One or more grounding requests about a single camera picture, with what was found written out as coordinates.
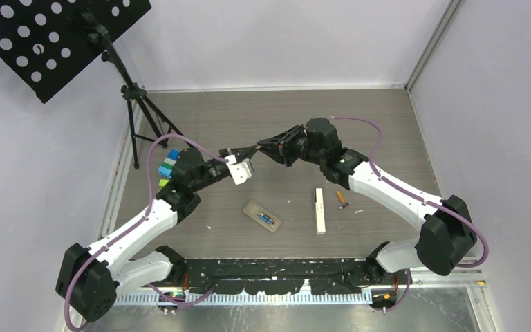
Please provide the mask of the blue battery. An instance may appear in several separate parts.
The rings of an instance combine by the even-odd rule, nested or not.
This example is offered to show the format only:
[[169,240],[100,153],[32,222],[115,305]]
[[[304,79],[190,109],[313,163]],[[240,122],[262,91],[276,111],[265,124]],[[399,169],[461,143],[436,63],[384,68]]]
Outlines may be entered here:
[[274,225],[275,224],[275,220],[268,216],[267,214],[263,213],[263,212],[260,212],[259,213],[259,218],[266,224],[268,225]]

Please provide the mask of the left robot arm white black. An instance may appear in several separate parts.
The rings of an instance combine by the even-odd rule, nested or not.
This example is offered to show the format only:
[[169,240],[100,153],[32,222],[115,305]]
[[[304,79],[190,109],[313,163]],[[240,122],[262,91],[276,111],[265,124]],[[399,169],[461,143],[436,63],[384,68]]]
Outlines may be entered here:
[[198,191],[225,178],[236,184],[252,176],[256,145],[223,149],[222,156],[204,160],[190,147],[179,152],[171,178],[148,206],[110,235],[83,247],[76,243],[64,254],[56,292],[64,299],[65,318],[72,331],[70,311],[87,322],[100,319],[116,299],[141,286],[163,281],[177,286],[186,274],[186,261],[174,249],[161,246],[146,257],[132,257],[151,240],[175,227],[199,205]]

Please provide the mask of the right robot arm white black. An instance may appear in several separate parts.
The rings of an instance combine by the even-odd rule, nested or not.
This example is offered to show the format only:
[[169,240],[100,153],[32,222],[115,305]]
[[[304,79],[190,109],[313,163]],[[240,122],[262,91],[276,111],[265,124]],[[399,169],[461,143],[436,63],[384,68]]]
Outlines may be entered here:
[[427,194],[383,172],[371,157],[344,147],[326,118],[313,118],[257,145],[260,152],[286,167],[296,160],[317,165],[326,180],[373,199],[418,232],[406,241],[381,243],[365,259],[366,273],[376,284],[409,268],[425,267],[446,276],[462,265],[462,258],[478,240],[464,200]]

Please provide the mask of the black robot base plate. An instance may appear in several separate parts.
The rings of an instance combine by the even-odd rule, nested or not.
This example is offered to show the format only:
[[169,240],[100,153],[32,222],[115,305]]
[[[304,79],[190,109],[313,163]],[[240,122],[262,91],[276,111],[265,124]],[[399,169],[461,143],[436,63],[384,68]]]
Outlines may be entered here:
[[361,259],[186,259],[157,287],[202,295],[294,295],[308,285],[313,295],[356,294],[369,286],[405,286],[407,276],[374,275]]

